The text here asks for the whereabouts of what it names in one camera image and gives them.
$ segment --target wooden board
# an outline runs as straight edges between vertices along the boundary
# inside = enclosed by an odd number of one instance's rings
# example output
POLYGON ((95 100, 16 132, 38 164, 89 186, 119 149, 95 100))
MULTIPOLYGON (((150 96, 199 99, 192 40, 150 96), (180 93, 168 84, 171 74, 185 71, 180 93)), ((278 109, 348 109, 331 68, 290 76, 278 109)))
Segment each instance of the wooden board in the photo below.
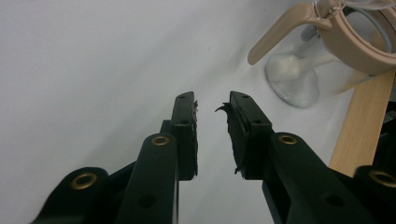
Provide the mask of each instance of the wooden board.
POLYGON ((395 72, 356 86, 330 168, 353 176, 356 168, 373 163, 395 72))

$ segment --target brass screw hole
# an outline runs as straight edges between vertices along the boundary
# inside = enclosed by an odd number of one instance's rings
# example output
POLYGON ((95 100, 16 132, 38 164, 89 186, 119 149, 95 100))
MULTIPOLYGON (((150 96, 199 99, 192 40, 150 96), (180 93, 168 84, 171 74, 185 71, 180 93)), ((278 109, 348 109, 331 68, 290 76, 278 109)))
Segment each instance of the brass screw hole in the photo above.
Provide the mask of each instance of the brass screw hole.
POLYGON ((373 170, 369 173, 369 176, 378 184, 388 188, 396 189, 396 178, 393 175, 382 171, 373 170))
POLYGON ((164 146, 169 143, 169 138, 165 136, 157 136, 151 140, 152 145, 155 145, 157 147, 164 146))
POLYGON ((288 145, 294 145, 297 143, 297 139, 295 139, 294 137, 292 137, 290 135, 280 135, 278 140, 281 141, 282 143, 288 144, 288 145))
POLYGON ((83 173, 72 180, 71 187, 72 189, 87 189, 96 182, 97 178, 94 173, 83 173))

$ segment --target beige plastic handle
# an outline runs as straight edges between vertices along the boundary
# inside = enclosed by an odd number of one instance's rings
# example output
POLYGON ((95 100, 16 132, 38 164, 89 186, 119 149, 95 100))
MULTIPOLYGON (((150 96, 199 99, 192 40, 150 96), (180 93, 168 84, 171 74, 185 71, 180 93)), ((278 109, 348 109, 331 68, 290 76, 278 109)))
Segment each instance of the beige plastic handle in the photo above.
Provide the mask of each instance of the beige plastic handle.
POLYGON ((247 61, 250 64, 258 62, 290 31, 303 24, 314 24, 325 30, 332 29, 329 20, 319 19, 311 3, 298 4, 289 8, 268 30, 268 32, 250 50, 247 61))

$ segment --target white background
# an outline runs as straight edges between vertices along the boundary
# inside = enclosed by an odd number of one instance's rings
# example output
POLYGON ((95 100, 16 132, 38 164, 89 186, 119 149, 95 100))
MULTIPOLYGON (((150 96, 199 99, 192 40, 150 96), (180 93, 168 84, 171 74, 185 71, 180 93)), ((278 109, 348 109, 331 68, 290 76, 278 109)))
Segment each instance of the white background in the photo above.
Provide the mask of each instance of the white background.
POLYGON ((185 91, 199 104, 199 175, 180 183, 179 223, 273 223, 261 182, 233 174, 226 115, 214 111, 230 91, 249 94, 276 132, 329 162, 352 91, 294 108, 267 84, 266 57, 247 63, 296 2, 2 0, 0 223, 34 220, 78 168, 134 161, 185 91))

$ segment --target beige loop handle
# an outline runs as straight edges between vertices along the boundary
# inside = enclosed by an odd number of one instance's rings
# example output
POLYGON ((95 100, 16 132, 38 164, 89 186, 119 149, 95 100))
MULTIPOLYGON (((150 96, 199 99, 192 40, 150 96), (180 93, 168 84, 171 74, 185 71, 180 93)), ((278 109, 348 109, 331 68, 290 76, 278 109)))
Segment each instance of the beige loop handle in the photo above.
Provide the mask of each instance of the beige loop handle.
MULTIPOLYGON (((370 11, 376 16, 377 22, 395 38, 396 13, 394 8, 370 11)), ((396 54, 378 49, 384 45, 380 34, 373 36, 371 42, 365 41, 354 31, 344 13, 331 18, 332 29, 318 27, 318 33, 326 48, 348 66, 368 75, 381 75, 396 68, 396 54)))
POLYGON ((314 6, 311 3, 298 4, 289 8, 250 50, 247 56, 248 63, 255 64, 294 28, 308 23, 325 30, 332 29, 332 24, 329 20, 317 17, 314 6))

